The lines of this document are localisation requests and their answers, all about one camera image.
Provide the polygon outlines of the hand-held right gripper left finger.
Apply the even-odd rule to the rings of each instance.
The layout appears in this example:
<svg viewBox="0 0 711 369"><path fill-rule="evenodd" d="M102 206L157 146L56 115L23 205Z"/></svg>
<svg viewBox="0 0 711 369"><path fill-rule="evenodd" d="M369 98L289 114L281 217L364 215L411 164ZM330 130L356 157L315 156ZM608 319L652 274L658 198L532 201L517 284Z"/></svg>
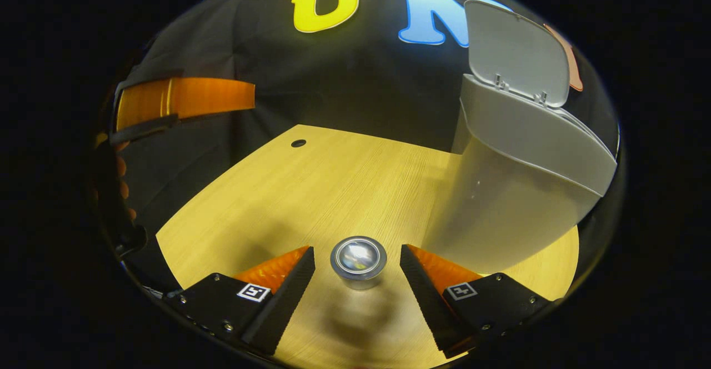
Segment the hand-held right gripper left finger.
<svg viewBox="0 0 711 369"><path fill-rule="evenodd" d="M210 273L164 301L206 334L237 349L275 354L315 271L312 246L284 253L238 275Z"/></svg>

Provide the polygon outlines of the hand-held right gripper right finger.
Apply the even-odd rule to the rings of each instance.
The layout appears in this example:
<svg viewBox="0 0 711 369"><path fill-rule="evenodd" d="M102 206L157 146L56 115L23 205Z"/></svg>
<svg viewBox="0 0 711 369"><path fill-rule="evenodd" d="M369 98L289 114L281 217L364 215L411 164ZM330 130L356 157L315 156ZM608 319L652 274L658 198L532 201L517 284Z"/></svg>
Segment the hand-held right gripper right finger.
<svg viewBox="0 0 711 369"><path fill-rule="evenodd" d="M402 245L399 266L446 358L513 335L552 309L505 273L480 275L414 245Z"/></svg>

